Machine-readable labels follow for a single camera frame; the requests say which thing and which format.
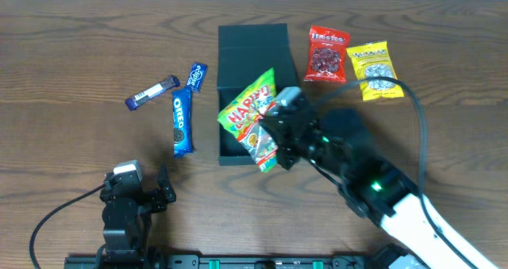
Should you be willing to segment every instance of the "yellow candy bag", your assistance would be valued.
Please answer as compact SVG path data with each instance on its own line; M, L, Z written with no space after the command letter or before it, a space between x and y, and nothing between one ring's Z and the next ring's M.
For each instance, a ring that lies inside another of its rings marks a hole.
M387 42L368 43L348 48L352 67L355 69L357 79L388 77L397 79L394 66L388 55ZM361 83L360 89L364 101L377 98L403 98L404 92L399 85L383 80L372 80Z

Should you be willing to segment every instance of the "blue oreo package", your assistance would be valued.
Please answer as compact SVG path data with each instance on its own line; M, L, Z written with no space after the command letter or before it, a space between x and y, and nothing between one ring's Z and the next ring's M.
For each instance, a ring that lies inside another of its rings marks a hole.
M173 156L182 157L192 153L191 135L191 89L184 87L173 94Z
M194 63L187 79L187 87L194 92L200 92L203 81L205 80L206 70L208 66L204 63Z

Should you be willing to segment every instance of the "candy bag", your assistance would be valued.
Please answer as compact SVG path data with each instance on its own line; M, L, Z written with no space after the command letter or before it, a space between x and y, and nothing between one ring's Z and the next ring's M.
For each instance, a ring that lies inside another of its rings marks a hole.
M345 83L344 60L349 34L312 25L309 39L309 64L303 80Z
M257 122L275 107L273 68L262 74L241 92L217 116L256 162L261 171L270 171L276 164L277 144Z
M387 42L368 43L348 48L352 67L357 79L388 77L397 79L388 55ZM383 80L372 80L360 84L364 101L377 98L402 98L404 92L399 85Z

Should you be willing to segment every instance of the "open box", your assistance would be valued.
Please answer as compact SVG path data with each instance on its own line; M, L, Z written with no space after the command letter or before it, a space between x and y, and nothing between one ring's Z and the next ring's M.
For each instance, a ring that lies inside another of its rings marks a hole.
M265 71L274 68L277 94L298 79L286 24L219 26L219 112ZM219 124L219 164L254 164L247 150Z

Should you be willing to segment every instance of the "green light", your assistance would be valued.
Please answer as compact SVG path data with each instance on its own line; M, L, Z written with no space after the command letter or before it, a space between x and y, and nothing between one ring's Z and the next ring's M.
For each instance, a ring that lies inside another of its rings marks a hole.
M383 187L381 185L379 185L378 182L373 182L371 185L371 188L374 189L375 191L380 191L383 189Z

